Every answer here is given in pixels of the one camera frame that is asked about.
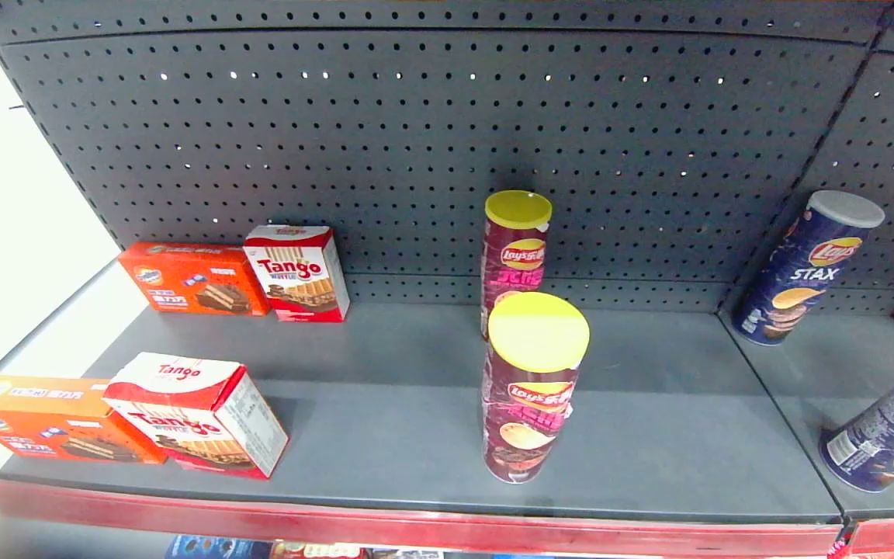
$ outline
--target red and white box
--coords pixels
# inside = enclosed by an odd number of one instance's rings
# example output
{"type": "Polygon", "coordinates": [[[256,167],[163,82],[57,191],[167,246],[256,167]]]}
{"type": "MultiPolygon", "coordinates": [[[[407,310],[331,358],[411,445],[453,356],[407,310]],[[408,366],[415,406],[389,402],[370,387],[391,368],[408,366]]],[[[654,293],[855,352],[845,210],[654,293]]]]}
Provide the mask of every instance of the red and white box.
{"type": "Polygon", "coordinates": [[[351,298],[332,227],[262,225],[244,251],[280,321],[344,321],[351,298]]]}
{"type": "Polygon", "coordinates": [[[103,400],[186,470],[267,480],[288,435],[235,361],[140,353],[103,400]]]}

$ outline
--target wafer box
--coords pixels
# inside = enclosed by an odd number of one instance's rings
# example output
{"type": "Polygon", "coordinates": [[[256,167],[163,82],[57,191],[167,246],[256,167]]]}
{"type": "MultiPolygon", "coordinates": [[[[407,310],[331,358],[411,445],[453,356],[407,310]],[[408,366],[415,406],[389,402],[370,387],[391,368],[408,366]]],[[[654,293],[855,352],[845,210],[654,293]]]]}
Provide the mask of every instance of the wafer box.
{"type": "Polygon", "coordinates": [[[280,321],[344,321],[351,300],[333,229],[262,225],[244,250],[280,321]]]}
{"type": "Polygon", "coordinates": [[[186,470],[267,480],[288,443],[235,361],[140,353],[103,397],[186,470]]]}
{"type": "Polygon", "coordinates": [[[136,243],[120,255],[157,311],[251,314],[269,311],[242,247],[136,243]]]}
{"type": "Polygon", "coordinates": [[[0,375],[0,443],[25,457],[160,464],[163,450],[102,399],[106,382],[0,375]]]}

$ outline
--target lay's logo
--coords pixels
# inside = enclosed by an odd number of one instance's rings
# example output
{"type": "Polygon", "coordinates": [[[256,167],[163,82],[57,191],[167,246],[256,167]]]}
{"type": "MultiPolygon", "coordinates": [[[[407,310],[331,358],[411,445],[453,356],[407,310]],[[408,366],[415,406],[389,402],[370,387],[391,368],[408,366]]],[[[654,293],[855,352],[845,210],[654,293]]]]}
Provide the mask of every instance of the lay's logo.
{"type": "Polygon", "coordinates": [[[521,238],[506,245],[501,252],[501,261],[515,269],[537,269],[543,265],[543,249],[546,246],[540,238],[521,238]]]}
{"type": "Polygon", "coordinates": [[[861,248],[861,240],[858,237],[831,238],[826,243],[820,243],[813,247],[809,253],[809,264],[813,266],[830,266],[837,264],[842,259],[850,258],[861,248]]]}
{"type": "Polygon", "coordinates": [[[574,382],[514,382],[508,385],[512,400],[551,414],[567,408],[572,390],[574,382]]]}
{"type": "Polygon", "coordinates": [[[161,270],[150,266],[136,266],[133,269],[133,276],[137,282],[146,283],[148,286],[160,286],[162,283],[161,270]]]}

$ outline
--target metal shelf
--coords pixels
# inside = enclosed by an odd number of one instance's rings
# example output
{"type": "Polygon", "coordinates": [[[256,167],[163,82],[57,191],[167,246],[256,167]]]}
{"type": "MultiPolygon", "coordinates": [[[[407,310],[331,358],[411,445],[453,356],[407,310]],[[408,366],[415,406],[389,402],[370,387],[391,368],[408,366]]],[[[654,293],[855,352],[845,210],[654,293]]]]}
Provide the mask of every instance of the metal shelf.
{"type": "MultiPolygon", "coordinates": [[[[109,377],[144,350],[244,361],[292,435],[270,481],[21,457],[0,478],[195,506],[655,521],[668,535],[671,523],[808,524],[833,541],[837,506],[716,316],[586,315],[575,412],[532,484],[500,484],[482,464],[476,308],[433,304],[357,304],[342,326],[148,309],[90,368],[109,377]]],[[[104,515],[95,501],[82,521],[104,515]]]]}
{"type": "Polygon", "coordinates": [[[817,315],[779,347],[738,337],[774,402],[847,516],[860,520],[854,552],[894,551],[894,484],[866,493],[838,480],[820,459],[821,428],[835,428],[894,387],[894,321],[817,315]]]}

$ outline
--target lay's chip canister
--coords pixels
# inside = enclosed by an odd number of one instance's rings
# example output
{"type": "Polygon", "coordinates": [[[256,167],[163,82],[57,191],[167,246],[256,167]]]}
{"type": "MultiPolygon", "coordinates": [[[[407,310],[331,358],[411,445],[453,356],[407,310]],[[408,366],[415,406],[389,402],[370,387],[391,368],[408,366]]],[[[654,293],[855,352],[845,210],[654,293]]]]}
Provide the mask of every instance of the lay's chip canister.
{"type": "Polygon", "coordinates": [[[483,450],[499,480],[524,484],[540,472],[571,415],[588,340],[585,316],[547,293],[515,293],[492,310],[482,376],[483,450]]]}
{"type": "Polygon", "coordinates": [[[894,482],[894,389],[823,436],[819,453],[826,466],[854,488],[877,492],[894,482]]]}
{"type": "Polygon", "coordinates": [[[550,202],[525,190],[503,190],[485,201],[482,251],[482,337],[494,305],[543,281],[550,202]]]}
{"type": "Polygon", "coordinates": [[[858,195],[813,192],[744,294],[734,327],[755,343],[780,344],[884,219],[879,206],[858,195]]]}

